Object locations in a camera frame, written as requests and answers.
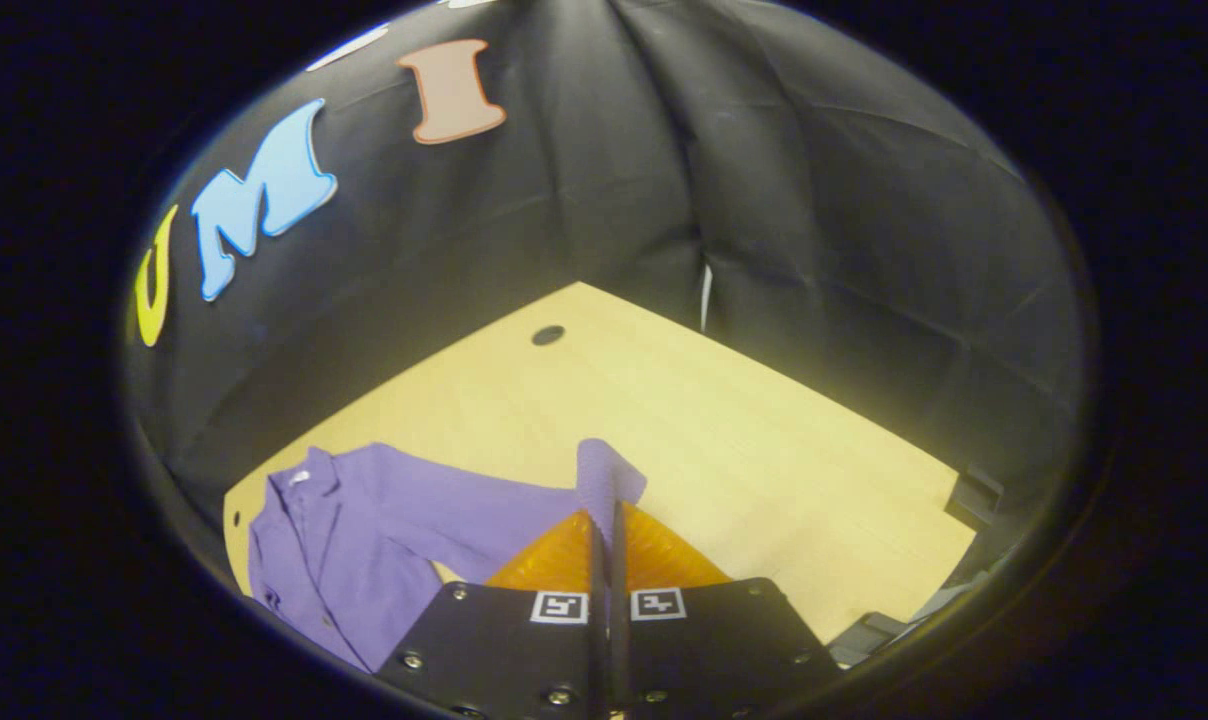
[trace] table surface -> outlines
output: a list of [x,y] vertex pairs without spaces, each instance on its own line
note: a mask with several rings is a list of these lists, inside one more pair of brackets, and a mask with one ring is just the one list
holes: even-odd
[[[563,337],[534,346],[548,325]],[[249,594],[248,526],[266,474],[307,447],[385,442],[568,488],[587,437],[649,477],[641,509],[731,577],[772,577],[823,641],[865,612],[910,619],[972,542],[943,511],[956,470],[765,365],[575,283],[395,374],[240,480],[225,497],[230,564]]]

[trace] blue letter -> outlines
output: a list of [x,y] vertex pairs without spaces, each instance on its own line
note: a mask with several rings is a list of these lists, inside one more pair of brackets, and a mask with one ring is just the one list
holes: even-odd
[[257,250],[257,209],[266,194],[262,232],[275,237],[307,217],[338,190],[338,179],[320,173],[310,146],[310,121],[324,106],[312,100],[266,133],[248,178],[221,170],[196,197],[191,214],[201,233],[203,298],[211,302],[236,274],[236,260],[221,249],[221,237],[243,256]]

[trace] yellow letter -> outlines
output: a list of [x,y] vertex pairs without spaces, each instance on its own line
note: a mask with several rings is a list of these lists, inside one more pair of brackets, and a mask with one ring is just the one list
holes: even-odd
[[417,77],[422,98],[422,124],[413,137],[422,145],[439,145],[478,135],[507,118],[507,111],[490,104],[480,85],[475,56],[488,47],[482,40],[454,40],[413,51],[399,59]]
[[[143,256],[143,268],[137,273],[137,283],[133,283],[133,295],[137,296],[137,327],[143,332],[146,347],[155,347],[155,341],[159,339],[159,330],[164,327],[164,314],[169,310],[169,231],[173,228],[173,217],[176,214],[178,207],[174,205],[159,221],[159,227],[155,231],[155,246]],[[153,303],[150,300],[151,283],[146,278],[151,255],[155,255]]]

